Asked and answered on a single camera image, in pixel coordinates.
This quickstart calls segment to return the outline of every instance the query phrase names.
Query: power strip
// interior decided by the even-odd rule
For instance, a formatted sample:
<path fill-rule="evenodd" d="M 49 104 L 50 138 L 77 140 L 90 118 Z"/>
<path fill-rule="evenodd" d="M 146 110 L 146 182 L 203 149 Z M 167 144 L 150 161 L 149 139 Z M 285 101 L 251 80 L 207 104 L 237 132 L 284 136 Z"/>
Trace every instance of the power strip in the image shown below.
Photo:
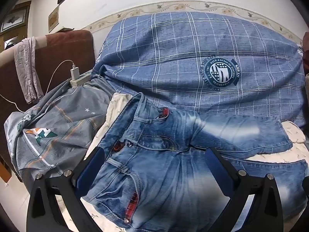
<path fill-rule="evenodd" d="M 88 82 L 90 80 L 92 70 L 89 70 L 83 74 L 80 75 L 80 77 L 76 80 L 70 80 L 70 84 L 72 87 L 78 87 L 80 85 L 83 85 L 84 83 Z"/>

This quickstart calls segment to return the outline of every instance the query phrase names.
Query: metal rivet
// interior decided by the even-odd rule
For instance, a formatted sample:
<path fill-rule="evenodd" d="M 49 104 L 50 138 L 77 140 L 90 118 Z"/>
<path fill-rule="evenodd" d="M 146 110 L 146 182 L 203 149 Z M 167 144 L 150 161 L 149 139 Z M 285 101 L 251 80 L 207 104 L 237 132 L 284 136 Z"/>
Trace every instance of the metal rivet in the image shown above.
<path fill-rule="evenodd" d="M 63 173 L 63 175 L 65 176 L 65 177 L 68 177 L 68 176 L 70 176 L 72 174 L 72 171 L 71 170 L 66 170 L 66 171 L 64 171 L 64 173 Z"/>
<path fill-rule="evenodd" d="M 238 174 L 239 174 L 240 176 L 246 176 L 246 175 L 247 175 L 247 172 L 246 172 L 245 170 L 239 170 L 239 171 L 238 171 Z"/>
<path fill-rule="evenodd" d="M 38 179 L 41 179 L 42 178 L 42 174 L 41 173 L 38 173 L 37 175 L 36 175 L 36 179 L 38 180 Z"/>
<path fill-rule="evenodd" d="M 273 180 L 273 175 L 272 175 L 271 173 L 269 173 L 269 174 L 267 175 L 267 178 L 270 179 L 270 180 Z"/>

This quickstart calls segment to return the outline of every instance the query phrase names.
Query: blue plaid blanket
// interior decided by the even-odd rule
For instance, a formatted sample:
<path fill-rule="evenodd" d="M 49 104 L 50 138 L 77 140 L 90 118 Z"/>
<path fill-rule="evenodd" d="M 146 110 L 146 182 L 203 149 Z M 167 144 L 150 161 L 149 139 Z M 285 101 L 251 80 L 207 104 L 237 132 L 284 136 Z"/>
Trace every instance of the blue plaid blanket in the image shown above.
<path fill-rule="evenodd" d="M 242 19 L 200 12 L 126 18 L 102 45 L 92 77 L 155 105 L 277 116 L 303 126 L 300 46 Z"/>

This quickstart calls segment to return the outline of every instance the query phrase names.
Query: decorative border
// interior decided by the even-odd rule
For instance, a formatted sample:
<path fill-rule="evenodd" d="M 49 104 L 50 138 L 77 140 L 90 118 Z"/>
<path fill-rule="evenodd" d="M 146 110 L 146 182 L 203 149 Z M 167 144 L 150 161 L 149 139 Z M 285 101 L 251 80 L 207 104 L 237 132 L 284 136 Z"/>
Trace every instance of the decorative border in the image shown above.
<path fill-rule="evenodd" d="M 101 29 L 112 27 L 114 24 L 125 18 L 172 11 L 212 12 L 219 15 L 227 15 L 241 18 L 247 21 L 261 24 L 269 29 L 280 33 L 285 38 L 302 45 L 302 39 L 300 39 L 297 35 L 286 29 L 282 25 L 276 23 L 275 21 L 272 21 L 271 19 L 264 17 L 258 13 L 229 4 L 194 0 L 165 1 L 133 7 L 104 17 L 84 27 L 83 30 L 88 30 L 91 33 L 94 33 Z"/>

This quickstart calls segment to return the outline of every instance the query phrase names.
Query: denim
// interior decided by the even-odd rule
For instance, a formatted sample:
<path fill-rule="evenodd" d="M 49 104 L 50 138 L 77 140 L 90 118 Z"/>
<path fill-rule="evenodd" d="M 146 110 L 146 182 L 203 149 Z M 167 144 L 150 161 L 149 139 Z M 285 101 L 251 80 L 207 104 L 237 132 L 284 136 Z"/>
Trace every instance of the denim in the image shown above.
<path fill-rule="evenodd" d="M 221 192 L 205 162 L 205 149 L 217 147 L 224 159 L 249 175 L 272 173 L 278 185 L 284 218 L 306 204 L 302 181 L 308 175 L 305 160 L 293 163 L 249 161 L 257 153 L 277 153 L 291 142 L 276 118 L 198 114 L 160 108 L 143 94 L 133 97 L 99 143 L 105 162 L 84 199 L 96 210 L 133 231 L 206 231 L 229 198 Z M 118 142 L 124 147 L 113 151 Z M 130 200 L 138 203 L 125 223 Z M 250 196 L 234 230 L 249 211 Z"/>

